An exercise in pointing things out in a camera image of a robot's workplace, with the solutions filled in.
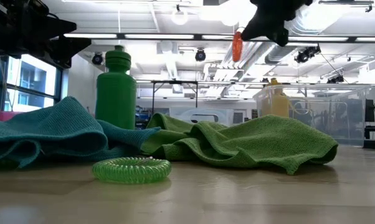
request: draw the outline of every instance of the window frame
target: window frame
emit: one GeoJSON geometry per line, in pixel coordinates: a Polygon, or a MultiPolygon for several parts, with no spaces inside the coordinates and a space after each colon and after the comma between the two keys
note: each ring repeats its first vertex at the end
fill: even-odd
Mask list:
{"type": "Polygon", "coordinates": [[[63,80],[63,72],[64,69],[54,65],[51,62],[48,62],[46,60],[39,59],[51,66],[54,66],[56,68],[56,79],[55,79],[55,93],[54,95],[46,94],[40,91],[31,90],[28,88],[24,88],[21,86],[13,85],[13,84],[6,84],[6,88],[4,88],[3,81],[7,81],[7,73],[9,68],[9,56],[2,56],[0,57],[0,111],[4,110],[5,107],[5,100],[6,100],[6,91],[9,90],[17,90],[24,93],[29,93],[36,96],[42,96],[46,98],[51,98],[54,100],[54,104],[58,103],[61,100],[61,92],[62,92],[62,80],[63,80]]]}

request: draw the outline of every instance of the wooden table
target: wooden table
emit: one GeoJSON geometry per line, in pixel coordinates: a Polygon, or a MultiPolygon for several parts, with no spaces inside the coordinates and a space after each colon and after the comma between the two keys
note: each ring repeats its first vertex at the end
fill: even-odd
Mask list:
{"type": "Polygon", "coordinates": [[[91,164],[0,172],[0,224],[375,223],[375,151],[327,166],[230,170],[174,163],[164,182],[106,184],[91,164]]]}

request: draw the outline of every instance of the ceiling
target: ceiling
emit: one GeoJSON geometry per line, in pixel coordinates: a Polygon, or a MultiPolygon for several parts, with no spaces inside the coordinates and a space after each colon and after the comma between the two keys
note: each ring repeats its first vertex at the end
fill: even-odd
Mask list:
{"type": "MultiPolygon", "coordinates": [[[[172,20],[175,4],[161,4],[159,1],[152,4],[94,3],[89,0],[84,2],[43,1],[50,11],[61,19],[77,23],[76,32],[78,33],[233,34],[236,28],[244,23],[242,21],[251,18],[255,13],[255,6],[251,5],[249,0],[229,0],[219,7],[203,6],[203,0],[192,0],[189,6],[181,4],[181,9],[187,12],[187,22],[184,25],[177,25],[172,20]],[[228,10],[221,10],[221,7],[226,4],[229,5],[224,8],[228,10]],[[225,20],[233,20],[235,17],[239,18],[239,24],[225,25],[228,24],[225,20]]],[[[303,13],[308,12],[308,14],[305,18],[301,18],[302,21],[298,21],[305,23],[308,27],[316,27],[315,34],[375,35],[375,3],[371,12],[365,12],[368,6],[340,6],[339,8],[335,5],[316,5],[316,7],[320,7],[316,12],[309,9],[303,10],[303,13]],[[329,19],[328,24],[320,24],[325,16],[333,19],[329,19]]],[[[181,18],[183,15],[180,13],[175,15],[175,19],[181,18]]],[[[114,45],[124,45],[126,51],[132,56],[133,68],[130,74],[139,79],[157,79],[156,75],[163,79],[164,73],[167,75],[167,72],[176,69],[180,73],[177,78],[194,80],[197,72],[201,74],[199,77],[205,77],[205,64],[227,64],[230,41],[173,42],[178,46],[177,54],[172,56],[175,66],[170,65],[169,57],[158,53],[159,41],[157,40],[94,40],[93,44],[80,55],[90,60],[95,52],[106,52],[114,45]],[[198,48],[203,48],[206,52],[207,57],[204,62],[197,62],[194,59],[198,48]]],[[[265,55],[261,57],[260,54],[261,50],[266,50],[264,45],[253,44],[246,47],[244,50],[250,52],[247,63],[239,67],[244,70],[243,76],[239,76],[239,79],[245,82],[258,82],[269,75],[283,82],[317,82],[323,75],[339,68],[344,68],[344,77],[347,80],[355,81],[359,75],[359,68],[375,59],[375,44],[320,44],[325,57],[317,55],[307,63],[297,65],[293,59],[297,52],[304,48],[301,46],[292,48],[293,50],[279,63],[264,65],[265,55]]]]}

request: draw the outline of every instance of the orange object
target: orange object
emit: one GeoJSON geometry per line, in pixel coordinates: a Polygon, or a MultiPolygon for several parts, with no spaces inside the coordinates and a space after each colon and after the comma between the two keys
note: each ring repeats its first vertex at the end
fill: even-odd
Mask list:
{"type": "Polygon", "coordinates": [[[233,36],[233,43],[232,43],[232,58],[234,62],[238,62],[242,57],[243,51],[243,40],[242,40],[242,33],[236,32],[233,36]]]}

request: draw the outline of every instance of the green towel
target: green towel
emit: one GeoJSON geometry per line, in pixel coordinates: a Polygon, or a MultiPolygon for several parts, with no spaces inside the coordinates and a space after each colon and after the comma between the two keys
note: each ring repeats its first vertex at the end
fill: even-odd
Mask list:
{"type": "Polygon", "coordinates": [[[276,165],[294,174],[305,162],[325,164],[338,143],[298,120],[264,116],[233,127],[211,122],[188,124],[155,114],[148,128],[161,130],[143,143],[146,155],[170,161],[200,159],[217,167],[255,168],[276,165]]]}
{"type": "Polygon", "coordinates": [[[49,108],[0,121],[0,161],[24,167],[38,158],[100,161],[134,156],[157,131],[126,130],[95,120],[75,98],[66,97],[49,108]]]}

